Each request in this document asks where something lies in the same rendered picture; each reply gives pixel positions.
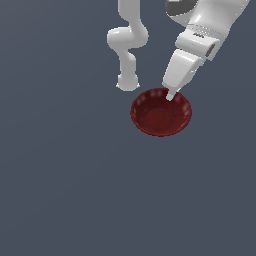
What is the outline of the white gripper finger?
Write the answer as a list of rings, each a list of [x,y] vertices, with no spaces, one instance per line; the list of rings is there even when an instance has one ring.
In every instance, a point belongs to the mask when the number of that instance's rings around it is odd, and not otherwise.
[[[166,95],[166,99],[168,101],[171,101],[174,98],[174,96],[176,95],[177,92],[178,92],[178,89],[169,88],[168,93]]]

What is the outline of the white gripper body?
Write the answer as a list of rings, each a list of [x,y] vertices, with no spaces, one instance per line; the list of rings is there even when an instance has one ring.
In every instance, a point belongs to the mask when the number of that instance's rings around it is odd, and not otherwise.
[[[179,90],[189,83],[205,60],[194,54],[176,49],[165,71],[162,85],[170,90]]]

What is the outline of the dark red bowl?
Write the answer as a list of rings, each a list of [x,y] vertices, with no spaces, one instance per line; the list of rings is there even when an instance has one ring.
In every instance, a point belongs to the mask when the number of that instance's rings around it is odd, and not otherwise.
[[[158,137],[183,130],[192,116],[189,101],[179,92],[169,101],[167,88],[154,88],[141,93],[132,103],[130,116],[142,132]]]

